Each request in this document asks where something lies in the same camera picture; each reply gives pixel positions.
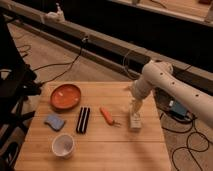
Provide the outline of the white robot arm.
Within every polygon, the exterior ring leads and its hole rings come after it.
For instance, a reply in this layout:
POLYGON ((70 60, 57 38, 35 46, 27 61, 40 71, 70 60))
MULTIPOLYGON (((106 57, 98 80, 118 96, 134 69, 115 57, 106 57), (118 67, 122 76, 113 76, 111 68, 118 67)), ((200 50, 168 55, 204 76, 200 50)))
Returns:
POLYGON ((131 85, 132 96, 137 101, 143 101, 153 88, 158 87, 213 129, 213 96, 179 81, 172 73, 170 63, 149 61, 144 65, 140 77, 131 85))

